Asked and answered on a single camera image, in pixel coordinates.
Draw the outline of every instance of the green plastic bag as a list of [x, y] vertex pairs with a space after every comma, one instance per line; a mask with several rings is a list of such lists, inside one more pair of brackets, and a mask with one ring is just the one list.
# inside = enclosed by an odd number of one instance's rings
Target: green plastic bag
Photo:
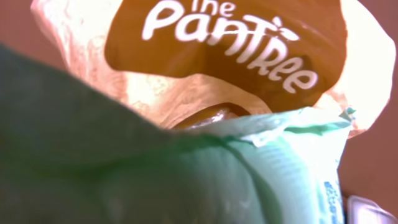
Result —
[[164, 131], [0, 47], [0, 223], [343, 223], [348, 117]]

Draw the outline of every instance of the plastic bag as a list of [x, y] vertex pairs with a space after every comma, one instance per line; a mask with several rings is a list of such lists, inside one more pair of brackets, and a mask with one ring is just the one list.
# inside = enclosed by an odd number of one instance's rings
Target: plastic bag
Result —
[[164, 131], [1, 46], [0, 108], [0, 223], [343, 223], [347, 116]]
[[222, 103], [352, 107], [354, 136], [391, 91], [394, 42], [356, 0], [34, 0], [32, 12], [72, 74], [164, 128]]

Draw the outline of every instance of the wall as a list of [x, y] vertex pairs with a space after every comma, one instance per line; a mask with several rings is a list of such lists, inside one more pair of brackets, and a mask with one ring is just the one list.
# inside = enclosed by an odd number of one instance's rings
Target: wall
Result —
[[[31, 0], [0, 1], [0, 42], [61, 69], [65, 69], [58, 52], [44, 38], [30, 15]], [[398, 1], [362, 0], [387, 33], [398, 44]], [[397, 75], [394, 87], [397, 87]], [[341, 165], [341, 186], [346, 194], [375, 200], [398, 217], [398, 89], [391, 102], [367, 133], [348, 141]]]

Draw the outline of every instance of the brown label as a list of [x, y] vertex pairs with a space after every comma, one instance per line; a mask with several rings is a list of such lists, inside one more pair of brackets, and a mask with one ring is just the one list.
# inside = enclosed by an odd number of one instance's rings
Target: brown label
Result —
[[278, 112], [338, 81], [346, 27], [339, 0], [124, 0], [105, 57], [115, 70], [216, 77]]

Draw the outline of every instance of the crinkled plastic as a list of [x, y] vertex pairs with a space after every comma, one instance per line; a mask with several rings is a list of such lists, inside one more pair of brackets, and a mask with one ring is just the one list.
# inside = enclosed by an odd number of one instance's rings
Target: crinkled plastic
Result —
[[343, 223], [348, 116], [164, 131], [0, 46], [0, 223]]
[[164, 128], [222, 103], [351, 107], [354, 136], [391, 92], [394, 42], [357, 0], [34, 0], [32, 12], [74, 76]]

